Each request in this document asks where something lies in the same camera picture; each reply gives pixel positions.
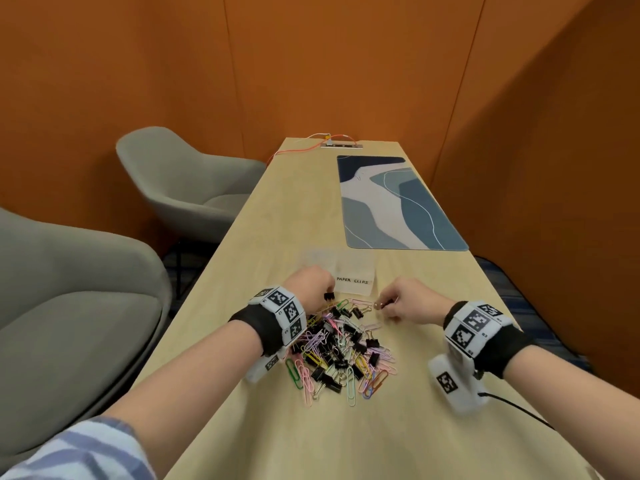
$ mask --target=light wood tabletop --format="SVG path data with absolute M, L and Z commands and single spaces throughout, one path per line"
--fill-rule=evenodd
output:
M 287 138 L 281 149 L 318 140 Z M 266 285 L 295 271 L 309 248 L 345 248 L 336 156 L 406 157 L 398 143 L 363 141 L 362 150 L 277 155 L 215 252 L 142 379 L 228 321 Z M 374 250 L 373 293 L 414 276 L 455 299 L 482 299 L 507 312 L 470 252 Z M 324 391 L 306 408 L 283 364 L 258 384 L 242 381 L 174 466 L 191 479 L 590 479 L 586 462 L 555 431 L 491 400 L 453 414 L 429 375 L 445 351 L 442 329 L 385 323 L 376 331 L 397 359 L 373 397 Z M 504 381 L 487 389 L 531 407 Z

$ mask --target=blue and white striped shirt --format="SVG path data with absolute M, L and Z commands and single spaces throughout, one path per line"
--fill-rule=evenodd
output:
M 133 429 L 96 417 L 64 430 L 0 480 L 156 480 Z

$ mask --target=person's right arm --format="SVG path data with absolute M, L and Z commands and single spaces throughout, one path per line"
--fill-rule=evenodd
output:
M 389 301 L 388 317 L 440 326 L 455 304 L 402 277 L 382 290 L 376 307 Z M 512 357 L 504 379 L 604 478 L 640 478 L 640 400 L 536 346 Z

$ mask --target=chair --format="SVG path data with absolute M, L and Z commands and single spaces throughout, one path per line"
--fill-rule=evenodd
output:
M 222 241 L 266 168 L 255 160 L 200 153 L 162 127 L 124 135 L 116 152 L 167 227 L 213 243 Z
M 0 474 L 122 393 L 171 295 L 146 244 L 0 209 Z

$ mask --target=person's left hand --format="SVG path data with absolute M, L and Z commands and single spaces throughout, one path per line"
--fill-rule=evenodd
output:
M 296 295 L 307 315 L 310 315 L 326 303 L 324 294 L 333 291 L 335 280 L 331 273 L 320 266 L 309 266 L 293 273 L 282 286 Z

